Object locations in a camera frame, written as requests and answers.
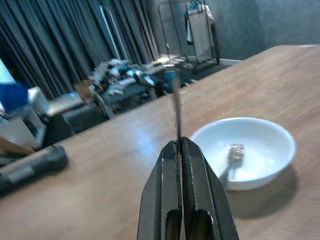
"white towel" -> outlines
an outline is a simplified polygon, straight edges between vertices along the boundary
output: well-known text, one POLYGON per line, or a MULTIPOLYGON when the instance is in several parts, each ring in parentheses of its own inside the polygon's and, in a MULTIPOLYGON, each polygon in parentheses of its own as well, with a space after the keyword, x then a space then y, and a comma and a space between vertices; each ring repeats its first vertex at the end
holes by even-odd
POLYGON ((186 39, 188 43, 194 44, 198 57, 205 57, 204 54, 211 53, 211 46, 214 45, 211 29, 214 18, 209 7, 203 4, 199 4, 197 8, 188 11, 187 14, 189 21, 186 23, 186 39))

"gray curtain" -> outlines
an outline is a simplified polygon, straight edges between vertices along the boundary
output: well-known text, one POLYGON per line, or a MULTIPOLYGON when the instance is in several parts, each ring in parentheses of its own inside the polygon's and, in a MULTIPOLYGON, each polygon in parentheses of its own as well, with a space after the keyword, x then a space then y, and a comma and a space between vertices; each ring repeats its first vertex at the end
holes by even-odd
MULTIPOLYGON (((129 2, 124 24, 118 18, 124 14, 118 3, 108 2, 107 7, 114 7, 121 30, 137 30, 124 41, 129 59, 149 62, 158 56, 156 45, 148 43, 154 41, 153 34, 141 2, 129 2), (147 27, 138 26, 142 21, 147 27)), ((27 83, 39 86, 49 99, 72 92, 74 83, 86 79, 94 66, 116 56, 99 4, 98 0, 0 0, 1 47, 10 52, 27 83)))
POLYGON ((146 12, 148 0, 102 0, 110 9, 128 58, 137 64, 159 58, 159 52, 146 12))

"white ceramic bowl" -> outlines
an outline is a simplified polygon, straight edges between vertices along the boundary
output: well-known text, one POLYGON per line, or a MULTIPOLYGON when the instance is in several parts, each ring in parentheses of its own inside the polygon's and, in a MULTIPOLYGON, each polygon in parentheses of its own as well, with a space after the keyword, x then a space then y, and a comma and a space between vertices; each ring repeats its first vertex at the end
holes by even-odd
POLYGON ((197 130, 191 140, 202 150, 214 173, 227 167, 231 144, 244 144, 242 166, 229 178, 228 189, 250 190, 271 182, 294 158, 293 137, 282 126, 252 117, 227 118, 197 130))

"black tool handle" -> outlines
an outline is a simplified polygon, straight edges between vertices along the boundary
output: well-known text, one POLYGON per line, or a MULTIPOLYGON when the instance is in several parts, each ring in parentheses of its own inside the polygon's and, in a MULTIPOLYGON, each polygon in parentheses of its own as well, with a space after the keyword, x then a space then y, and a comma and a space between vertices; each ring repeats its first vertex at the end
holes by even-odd
POLYGON ((18 184, 33 177, 46 172, 61 170, 67 166, 67 164, 67 153, 62 146, 58 146, 45 155, 17 166, 17 168, 14 168, 3 175, 0 174, 0 194, 12 190, 18 186, 18 184))

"gray wall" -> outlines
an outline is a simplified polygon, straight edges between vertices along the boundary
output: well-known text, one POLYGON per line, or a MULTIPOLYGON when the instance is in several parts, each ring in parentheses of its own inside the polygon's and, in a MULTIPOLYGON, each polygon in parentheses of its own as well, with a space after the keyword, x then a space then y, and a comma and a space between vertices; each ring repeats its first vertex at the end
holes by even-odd
MULTIPOLYGON (((145 0, 160 53, 166 53, 158 14, 164 0, 145 0)), ((221 58, 244 60, 276 45, 320 44, 320 0, 207 0, 214 15, 221 58)), ((186 44, 184 6, 174 12, 182 50, 186 44)), ((179 54, 170 8, 162 8, 170 51, 179 54)))

